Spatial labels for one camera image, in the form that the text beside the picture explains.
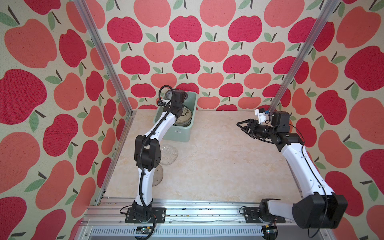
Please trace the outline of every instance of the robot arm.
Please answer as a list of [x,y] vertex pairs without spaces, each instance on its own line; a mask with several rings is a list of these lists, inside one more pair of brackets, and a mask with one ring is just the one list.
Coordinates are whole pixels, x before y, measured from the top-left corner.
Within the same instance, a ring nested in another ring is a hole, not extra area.
[[262,124],[266,121],[264,109],[256,109],[255,115],[258,120],[248,119],[237,123],[237,126],[252,138],[276,145],[287,159],[304,198],[295,204],[277,199],[263,199],[260,217],[270,219],[271,216],[281,216],[294,220],[301,228],[336,228],[348,202],[344,196],[336,195],[321,177],[300,136],[289,132],[290,115],[282,111],[274,112],[270,119],[272,126]]
[[154,170],[161,160],[160,141],[183,112],[186,92],[179,89],[173,90],[170,86],[167,87],[172,90],[172,99],[159,100],[158,105],[164,107],[161,117],[144,136],[138,135],[135,141],[134,159],[139,171],[139,185],[132,209],[134,217],[141,222],[148,222],[151,217],[154,217],[152,213],[152,183]]

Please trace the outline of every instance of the metal vent grille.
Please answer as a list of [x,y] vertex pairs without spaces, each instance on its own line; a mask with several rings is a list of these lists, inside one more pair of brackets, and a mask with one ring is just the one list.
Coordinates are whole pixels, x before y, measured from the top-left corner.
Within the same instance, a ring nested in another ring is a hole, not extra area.
[[[91,236],[134,236],[136,227],[95,226]],[[157,226],[156,237],[220,237],[220,236],[263,236],[261,226]]]

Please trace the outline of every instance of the apple wallpaper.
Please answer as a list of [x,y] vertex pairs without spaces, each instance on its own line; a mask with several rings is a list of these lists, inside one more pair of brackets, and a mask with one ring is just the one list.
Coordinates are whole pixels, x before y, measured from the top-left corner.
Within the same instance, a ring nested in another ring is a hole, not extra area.
[[[165,84],[196,92],[198,110],[250,111],[269,104],[323,5],[314,7],[311,0],[97,2],[106,24],[98,23],[97,4],[89,10],[97,16],[95,24],[134,110],[157,109],[157,92]],[[333,34],[330,23],[316,51],[327,48]],[[298,83],[308,74],[305,62]]]
[[[85,2],[134,110],[156,109],[164,84],[198,110],[268,108],[324,5]],[[384,239],[383,7],[340,1],[277,107],[349,202],[339,240]],[[3,0],[0,28],[0,240],[71,240],[126,112],[73,1]]]
[[384,239],[383,7],[340,2],[323,28],[332,31],[305,58],[305,78],[281,99],[320,174],[348,201],[339,240]]
[[71,240],[127,114],[73,1],[3,0],[0,32],[0,240]]
[[[97,1],[106,16],[97,28],[120,53],[111,60],[133,109],[156,109],[168,84],[216,111],[268,108],[324,4]],[[340,240],[384,239],[383,7],[340,1],[277,107],[292,113],[318,170],[349,202]]]

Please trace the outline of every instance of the beige countertop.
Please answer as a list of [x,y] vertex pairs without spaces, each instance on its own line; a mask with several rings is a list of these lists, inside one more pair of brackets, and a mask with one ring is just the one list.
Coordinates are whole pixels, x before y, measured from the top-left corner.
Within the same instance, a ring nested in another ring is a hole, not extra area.
[[[135,198],[139,174],[134,141],[153,126],[156,110],[136,112],[105,197]],[[255,118],[246,111],[196,111],[189,142],[162,140],[179,152],[162,166],[164,177],[152,188],[153,198],[260,202],[276,198],[301,200],[285,158],[275,145],[248,137],[236,123]]]

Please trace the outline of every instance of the green plastic bin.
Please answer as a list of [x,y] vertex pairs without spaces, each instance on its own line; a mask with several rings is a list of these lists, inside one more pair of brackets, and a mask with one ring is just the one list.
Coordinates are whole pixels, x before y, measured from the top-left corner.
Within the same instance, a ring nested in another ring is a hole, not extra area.
[[[187,92],[188,93],[188,98],[184,101],[184,105],[189,108],[192,112],[192,120],[191,124],[187,127],[181,127],[181,126],[175,126],[172,125],[167,133],[164,135],[163,139],[166,140],[172,140],[172,141],[177,141],[177,142],[188,142],[191,136],[191,129],[193,126],[193,122],[195,119],[195,112],[196,112],[196,107],[197,107],[197,93],[195,92]],[[163,112],[163,107],[159,107],[157,109],[155,118],[153,119],[153,124],[155,124],[161,114]]]

